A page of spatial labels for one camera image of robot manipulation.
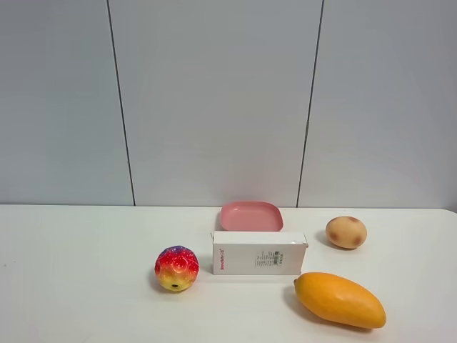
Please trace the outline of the pink square plate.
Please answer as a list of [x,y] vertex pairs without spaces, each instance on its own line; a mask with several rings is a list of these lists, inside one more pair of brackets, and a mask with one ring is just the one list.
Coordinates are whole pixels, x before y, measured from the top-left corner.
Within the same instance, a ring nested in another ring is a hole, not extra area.
[[228,232],[279,232],[283,217],[279,208],[268,202],[231,202],[222,206],[219,224]]

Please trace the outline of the white cardboard box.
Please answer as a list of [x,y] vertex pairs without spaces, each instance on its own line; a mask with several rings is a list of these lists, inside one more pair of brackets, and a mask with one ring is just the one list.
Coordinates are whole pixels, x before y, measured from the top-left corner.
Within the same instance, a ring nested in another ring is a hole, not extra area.
[[215,275],[299,275],[308,242],[300,232],[212,234]]

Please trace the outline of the rainbow strawberry toy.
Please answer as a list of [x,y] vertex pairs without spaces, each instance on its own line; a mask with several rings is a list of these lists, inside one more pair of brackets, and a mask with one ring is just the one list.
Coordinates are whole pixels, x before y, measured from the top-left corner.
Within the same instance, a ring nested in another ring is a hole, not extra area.
[[199,274],[194,252],[183,246],[166,248],[156,259],[154,272],[159,284],[170,292],[187,290]]

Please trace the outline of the beige potato with brown spots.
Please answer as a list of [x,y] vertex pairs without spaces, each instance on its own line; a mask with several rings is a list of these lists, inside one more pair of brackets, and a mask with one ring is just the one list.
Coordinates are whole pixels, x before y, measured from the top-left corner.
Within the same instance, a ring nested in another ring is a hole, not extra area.
[[335,217],[326,225],[326,237],[337,247],[357,249],[365,242],[367,229],[365,224],[355,217]]

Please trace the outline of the yellow mango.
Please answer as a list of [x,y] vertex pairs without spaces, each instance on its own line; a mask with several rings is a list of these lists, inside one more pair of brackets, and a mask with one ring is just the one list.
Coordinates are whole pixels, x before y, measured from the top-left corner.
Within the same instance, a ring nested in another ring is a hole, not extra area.
[[293,285],[302,305],[321,319],[362,329],[379,329],[386,324],[386,313],[378,298],[349,279],[308,272],[295,279]]

